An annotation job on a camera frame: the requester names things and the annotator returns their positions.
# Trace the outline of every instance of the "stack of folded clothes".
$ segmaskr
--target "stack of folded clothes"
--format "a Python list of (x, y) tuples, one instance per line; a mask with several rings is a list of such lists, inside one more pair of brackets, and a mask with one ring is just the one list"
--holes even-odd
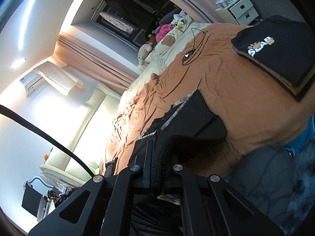
[(231, 42), (297, 101), (315, 80), (315, 36), (307, 23), (273, 15), (240, 31)]

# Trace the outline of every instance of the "metal screw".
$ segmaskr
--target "metal screw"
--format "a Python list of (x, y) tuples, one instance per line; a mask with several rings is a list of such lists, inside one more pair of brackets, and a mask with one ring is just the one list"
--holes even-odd
[(103, 177), (100, 176), (100, 175), (97, 175), (97, 176), (95, 176), (95, 177), (93, 178), (93, 181), (94, 181), (95, 183), (102, 182), (102, 180), (103, 180)]
[(219, 182), (219, 181), (220, 181), (220, 177), (217, 176), (217, 175), (212, 175), (212, 176), (210, 177), (210, 180), (211, 180), (212, 182)]
[(138, 165), (138, 164), (134, 164), (134, 165), (132, 165), (132, 166), (130, 167), (130, 169), (131, 169), (132, 171), (138, 171), (140, 168), (141, 168), (141, 167), (140, 167), (140, 165)]
[(176, 171), (181, 171), (183, 169), (183, 166), (180, 164), (176, 164), (176, 165), (174, 165), (173, 169)]

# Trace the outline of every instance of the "nightstand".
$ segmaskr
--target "nightstand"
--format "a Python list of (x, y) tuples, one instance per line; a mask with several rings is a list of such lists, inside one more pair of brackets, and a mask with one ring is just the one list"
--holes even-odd
[(218, 8), (216, 13), (226, 22), (235, 25), (248, 25), (258, 13), (250, 0), (239, 0), (225, 8)]

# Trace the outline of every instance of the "fluffy carpet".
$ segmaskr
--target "fluffy carpet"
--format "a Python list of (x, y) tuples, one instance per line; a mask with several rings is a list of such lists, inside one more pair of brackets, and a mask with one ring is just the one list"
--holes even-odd
[(292, 200), (281, 229), (290, 235), (298, 228), (315, 202), (315, 135), (294, 159)]

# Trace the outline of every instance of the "ceiling light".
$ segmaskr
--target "ceiling light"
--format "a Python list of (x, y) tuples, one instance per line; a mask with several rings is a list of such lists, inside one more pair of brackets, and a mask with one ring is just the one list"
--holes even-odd
[(25, 62), (26, 58), (20, 58), (17, 59), (16, 61), (14, 61), (14, 63), (12, 64), (11, 68), (17, 68), (19, 66), (21, 66), (24, 62)]
[(30, 16), (32, 7), (34, 5), (35, 0), (29, 0), (26, 11), (24, 13), (24, 17), (22, 20), (20, 35), (19, 35), (19, 50), (21, 51), (23, 49), (23, 42), (24, 42), (24, 35), (27, 27), (28, 18)]

